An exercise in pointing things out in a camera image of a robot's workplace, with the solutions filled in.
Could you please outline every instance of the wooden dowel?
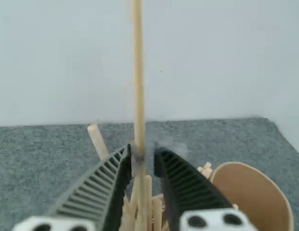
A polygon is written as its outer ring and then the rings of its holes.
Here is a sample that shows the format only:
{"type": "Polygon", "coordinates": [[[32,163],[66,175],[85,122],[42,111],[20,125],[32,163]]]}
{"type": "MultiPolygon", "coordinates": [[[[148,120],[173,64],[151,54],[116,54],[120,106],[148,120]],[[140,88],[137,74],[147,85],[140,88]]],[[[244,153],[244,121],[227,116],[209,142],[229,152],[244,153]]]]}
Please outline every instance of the wooden dowel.
{"type": "MultiPolygon", "coordinates": [[[[142,30],[142,1],[132,1],[133,18],[133,50],[134,50],[134,140],[135,144],[145,157],[145,117],[144,117],[144,86],[143,86],[143,30],[142,30]]],[[[141,164],[137,175],[138,219],[140,229],[146,231],[146,196],[145,196],[145,166],[141,164]]]]}
{"type": "Polygon", "coordinates": [[[106,144],[103,141],[103,137],[99,131],[97,124],[91,124],[87,127],[88,134],[91,138],[93,146],[96,149],[101,160],[109,156],[109,151],[107,150],[106,144]]]}
{"type": "Polygon", "coordinates": [[[147,231],[152,230],[152,178],[145,177],[146,182],[146,200],[147,200],[147,231]]]}
{"type": "Polygon", "coordinates": [[[154,231],[161,231],[162,228],[162,201],[153,199],[154,231]]]}

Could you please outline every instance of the blurred wooden stick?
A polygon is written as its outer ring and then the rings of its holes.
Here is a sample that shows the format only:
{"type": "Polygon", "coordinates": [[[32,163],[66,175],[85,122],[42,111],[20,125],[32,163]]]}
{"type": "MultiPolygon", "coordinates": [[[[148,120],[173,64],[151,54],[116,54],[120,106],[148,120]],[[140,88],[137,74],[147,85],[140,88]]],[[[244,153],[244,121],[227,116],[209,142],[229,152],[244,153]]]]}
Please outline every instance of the blurred wooden stick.
{"type": "Polygon", "coordinates": [[[154,231],[161,231],[162,228],[162,201],[153,199],[154,231]]]}
{"type": "Polygon", "coordinates": [[[97,124],[91,124],[87,127],[88,134],[101,160],[109,156],[109,151],[103,141],[103,137],[98,129],[97,124]]]}
{"type": "Polygon", "coordinates": [[[145,176],[146,182],[146,200],[147,200],[147,231],[152,230],[152,178],[145,176]]]}
{"type": "MultiPolygon", "coordinates": [[[[144,86],[143,86],[143,29],[142,29],[142,0],[132,1],[133,20],[133,50],[134,50],[134,90],[135,90],[135,113],[134,113],[134,140],[141,155],[145,158],[145,116],[144,116],[144,86]]],[[[146,231],[146,194],[145,194],[145,164],[142,163],[137,175],[136,188],[138,201],[137,222],[140,230],[146,231]]]]}

